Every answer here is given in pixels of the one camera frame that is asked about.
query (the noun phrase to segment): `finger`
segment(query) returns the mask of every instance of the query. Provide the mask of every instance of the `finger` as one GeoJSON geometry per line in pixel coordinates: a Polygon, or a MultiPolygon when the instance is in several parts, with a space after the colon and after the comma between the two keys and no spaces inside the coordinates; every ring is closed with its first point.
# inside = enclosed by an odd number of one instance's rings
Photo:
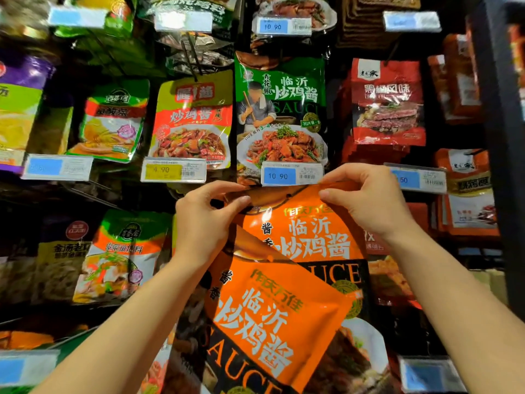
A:
{"type": "Polygon", "coordinates": [[[246,189],[246,186],[237,184],[236,182],[214,181],[189,192],[186,196],[198,196],[200,198],[211,199],[219,196],[221,193],[245,191],[246,189]]]}
{"type": "Polygon", "coordinates": [[[330,182],[346,181],[349,179],[362,184],[365,181],[368,172],[376,167],[377,166],[373,164],[367,163],[345,163],[326,174],[319,184],[328,184],[330,182]]]}
{"type": "Polygon", "coordinates": [[[326,203],[333,203],[338,206],[343,206],[344,208],[347,208],[349,211],[354,210],[356,206],[356,201],[359,199],[359,196],[361,196],[361,192],[359,191],[342,191],[340,189],[323,189],[322,191],[319,191],[319,197],[323,202],[326,203]]]}
{"type": "Polygon", "coordinates": [[[252,202],[252,198],[248,195],[236,198],[232,203],[218,210],[222,217],[226,220],[227,224],[230,224],[233,218],[239,214],[239,212],[248,207],[252,202]]]}

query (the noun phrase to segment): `white plate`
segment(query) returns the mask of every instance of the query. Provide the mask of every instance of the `white plate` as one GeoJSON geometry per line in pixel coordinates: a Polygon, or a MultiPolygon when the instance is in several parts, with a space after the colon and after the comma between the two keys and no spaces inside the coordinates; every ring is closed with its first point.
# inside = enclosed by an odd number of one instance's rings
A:
{"type": "MultiPolygon", "coordinates": [[[[319,160],[319,162],[325,166],[328,163],[328,146],[323,141],[323,138],[318,133],[312,133],[311,131],[308,131],[308,129],[301,127],[300,125],[290,125],[290,128],[297,132],[302,131],[305,134],[308,134],[313,138],[313,140],[316,142],[316,144],[322,144],[323,145],[323,158],[319,160]]],[[[260,170],[259,167],[254,165],[251,162],[248,162],[246,159],[246,154],[248,153],[250,149],[250,145],[253,144],[254,141],[262,140],[262,134],[265,131],[277,131],[275,128],[264,128],[260,131],[254,130],[251,132],[251,134],[248,134],[246,138],[244,138],[242,141],[240,141],[239,145],[237,145],[237,160],[239,160],[239,163],[242,165],[249,167],[250,169],[260,170]]]]}
{"type": "MultiPolygon", "coordinates": [[[[170,134],[173,134],[175,132],[179,132],[182,130],[182,128],[186,128],[188,131],[190,130],[209,130],[214,134],[217,134],[220,137],[220,140],[222,141],[224,148],[226,149],[225,159],[220,164],[214,164],[216,169],[225,169],[227,165],[230,163],[231,155],[230,150],[228,146],[228,135],[219,128],[217,128],[216,125],[212,124],[184,124],[179,125],[177,127],[173,127],[170,129],[170,134]]],[[[150,148],[150,152],[148,153],[148,156],[152,157],[153,153],[159,148],[159,141],[155,140],[155,143],[152,144],[150,148]]]]}
{"type": "Polygon", "coordinates": [[[363,342],[363,348],[370,356],[372,369],[377,373],[383,373],[389,365],[383,335],[361,318],[345,319],[341,325],[352,331],[354,340],[358,339],[363,342]]]}
{"type": "MultiPolygon", "coordinates": [[[[270,3],[265,2],[260,5],[259,12],[256,13],[252,21],[252,32],[253,33],[257,32],[257,17],[286,18],[284,16],[273,14],[273,6],[283,1],[285,0],[272,0],[270,3]]],[[[337,23],[337,12],[335,12],[326,1],[323,1],[323,0],[310,0],[310,1],[314,1],[318,3],[321,6],[321,10],[325,13],[325,24],[320,28],[315,28],[312,26],[312,31],[321,31],[321,30],[328,30],[330,28],[333,28],[337,23]]]]}

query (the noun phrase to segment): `hand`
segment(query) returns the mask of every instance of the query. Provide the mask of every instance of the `hand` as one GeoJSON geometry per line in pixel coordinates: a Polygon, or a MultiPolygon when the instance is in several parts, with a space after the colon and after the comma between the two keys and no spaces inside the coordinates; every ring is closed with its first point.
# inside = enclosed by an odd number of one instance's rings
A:
{"type": "Polygon", "coordinates": [[[417,226],[394,174],[386,166],[346,163],[323,177],[320,184],[352,180],[359,191],[324,189],[321,200],[346,207],[363,229],[388,241],[394,233],[417,226]]]}
{"type": "Polygon", "coordinates": [[[175,205],[177,212],[176,252],[181,252],[198,263],[210,263],[226,244],[228,228],[234,216],[252,201],[249,196],[235,199],[217,210],[209,202],[221,199],[226,192],[244,191],[244,185],[235,182],[214,181],[188,192],[175,205]]]}

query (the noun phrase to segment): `price tag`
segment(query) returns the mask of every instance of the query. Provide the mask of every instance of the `price tag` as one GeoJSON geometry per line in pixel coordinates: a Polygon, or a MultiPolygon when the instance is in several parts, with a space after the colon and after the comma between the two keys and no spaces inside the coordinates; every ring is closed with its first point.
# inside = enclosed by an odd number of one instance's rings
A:
{"type": "Polygon", "coordinates": [[[443,358],[399,358],[404,393],[467,392],[454,364],[443,358]]]}
{"type": "Polygon", "coordinates": [[[89,181],[91,165],[92,156],[29,154],[21,178],[89,181]]]}
{"type": "Polygon", "coordinates": [[[102,29],[108,13],[107,9],[53,5],[47,23],[49,26],[102,29]]]}
{"type": "Polygon", "coordinates": [[[262,164],[263,186],[317,184],[325,174],[321,163],[263,162],[262,164]]]}
{"type": "Polygon", "coordinates": [[[156,31],[199,31],[211,33],[213,15],[208,11],[168,11],[155,15],[156,31]]]}
{"type": "Polygon", "coordinates": [[[385,163],[403,191],[447,193],[447,176],[441,169],[385,163]]]}
{"type": "Polygon", "coordinates": [[[0,387],[36,386],[56,367],[59,350],[0,351],[0,387]]]}
{"type": "Polygon", "coordinates": [[[311,18],[257,18],[257,34],[311,36],[311,18]]]}
{"type": "Polygon", "coordinates": [[[384,11],[383,21],[385,31],[404,32],[404,31],[421,31],[421,32],[441,32],[441,24],[436,11],[424,12],[399,12],[384,11]]]}
{"type": "Polygon", "coordinates": [[[206,182],[206,159],[144,158],[142,182],[206,182]]]}

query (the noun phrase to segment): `steak picture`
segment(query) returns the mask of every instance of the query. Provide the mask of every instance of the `steak picture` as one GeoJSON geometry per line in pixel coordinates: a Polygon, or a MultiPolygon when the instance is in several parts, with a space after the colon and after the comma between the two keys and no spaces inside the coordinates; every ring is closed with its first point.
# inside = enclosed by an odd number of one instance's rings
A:
{"type": "Polygon", "coordinates": [[[417,127],[418,105],[403,102],[371,106],[358,119],[359,127],[369,127],[379,132],[398,132],[417,127]]]}

